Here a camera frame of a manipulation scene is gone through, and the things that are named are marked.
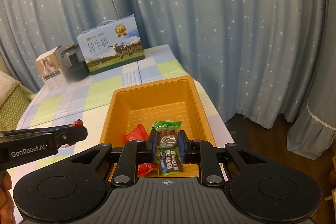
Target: small cardboard box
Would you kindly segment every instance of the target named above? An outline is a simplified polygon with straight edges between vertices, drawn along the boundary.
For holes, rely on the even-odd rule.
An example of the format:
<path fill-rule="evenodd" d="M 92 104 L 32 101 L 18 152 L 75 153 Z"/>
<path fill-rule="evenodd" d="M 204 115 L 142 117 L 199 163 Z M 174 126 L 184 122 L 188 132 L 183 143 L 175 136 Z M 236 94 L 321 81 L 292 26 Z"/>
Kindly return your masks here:
<path fill-rule="evenodd" d="M 134 15 L 105 23 L 77 37 L 92 75 L 145 58 Z"/>
<path fill-rule="evenodd" d="M 68 83 L 66 67 L 70 67 L 68 58 L 62 58 L 63 46 L 58 46 L 41 54 L 36 59 L 36 66 L 49 90 L 54 90 Z"/>

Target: wooden floor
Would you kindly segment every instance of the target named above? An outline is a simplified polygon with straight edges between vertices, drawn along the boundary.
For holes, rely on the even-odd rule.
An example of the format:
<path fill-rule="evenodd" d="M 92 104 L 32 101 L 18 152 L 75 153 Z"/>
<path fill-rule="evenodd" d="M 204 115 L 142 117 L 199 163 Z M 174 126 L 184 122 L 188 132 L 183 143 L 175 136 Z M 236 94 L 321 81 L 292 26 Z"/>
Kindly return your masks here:
<path fill-rule="evenodd" d="M 288 152 L 286 134 L 291 124 L 285 120 L 283 115 L 278 116 L 271 129 L 265 129 L 247 118 L 244 118 L 244 121 L 252 151 L 295 168 L 315 179 L 322 190 L 322 201 L 313 219 L 318 224 L 334 224 L 333 202 L 332 200 L 325 201 L 325 197 L 331 195 L 331 190 L 336 188 L 328 181 L 328 173 L 333 166 L 332 149 L 326 150 L 317 160 L 309 160 Z"/>

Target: orange plastic basket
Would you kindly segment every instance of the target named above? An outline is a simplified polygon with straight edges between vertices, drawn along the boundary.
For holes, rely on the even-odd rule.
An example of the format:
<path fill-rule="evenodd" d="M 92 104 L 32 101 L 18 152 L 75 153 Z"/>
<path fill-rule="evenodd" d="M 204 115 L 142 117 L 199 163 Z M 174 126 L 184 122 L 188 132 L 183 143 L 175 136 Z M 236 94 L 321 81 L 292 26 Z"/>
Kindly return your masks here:
<path fill-rule="evenodd" d="M 193 79 L 182 76 L 118 89 L 113 93 L 100 142 L 113 147 L 123 146 L 122 135 L 130 133 L 139 123 L 149 134 L 157 120 L 182 121 L 190 140 L 206 140 L 215 146 L 211 129 Z M 198 176 L 198 166 L 183 165 L 184 171 L 168 177 Z M 157 176 L 152 171 L 149 176 Z"/>

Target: triangular cutout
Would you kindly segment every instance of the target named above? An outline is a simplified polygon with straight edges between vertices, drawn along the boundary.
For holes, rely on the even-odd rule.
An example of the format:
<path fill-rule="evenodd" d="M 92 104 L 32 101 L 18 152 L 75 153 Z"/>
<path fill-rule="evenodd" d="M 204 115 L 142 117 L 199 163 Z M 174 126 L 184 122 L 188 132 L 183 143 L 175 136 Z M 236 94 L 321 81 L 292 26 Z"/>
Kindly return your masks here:
<path fill-rule="evenodd" d="M 246 152 L 244 150 L 238 149 L 237 152 L 246 164 L 263 164 L 263 163 L 265 163 L 265 161 L 257 158 L 256 156 L 253 156 L 253 155 L 249 154 L 248 152 Z"/>
<path fill-rule="evenodd" d="M 90 152 L 77 157 L 75 159 L 72 159 L 70 162 L 74 162 L 77 164 L 90 164 L 93 159 L 98 155 L 100 149 L 95 149 L 95 150 L 91 150 Z"/>

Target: metal bolt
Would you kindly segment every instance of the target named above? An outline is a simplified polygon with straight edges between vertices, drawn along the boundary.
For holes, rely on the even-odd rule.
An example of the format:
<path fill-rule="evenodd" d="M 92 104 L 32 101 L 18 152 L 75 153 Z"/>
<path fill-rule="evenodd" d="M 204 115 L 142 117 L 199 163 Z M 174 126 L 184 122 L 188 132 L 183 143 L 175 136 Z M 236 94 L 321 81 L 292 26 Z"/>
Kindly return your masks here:
<path fill-rule="evenodd" d="M 130 178 L 128 176 L 125 176 L 125 175 L 118 175 L 114 178 L 114 181 L 116 183 L 124 184 L 126 182 L 129 182 Z"/>
<path fill-rule="evenodd" d="M 209 183 L 220 183 L 222 181 L 222 178 L 220 176 L 217 175 L 211 175 L 211 176 L 207 176 L 205 178 L 205 180 Z"/>

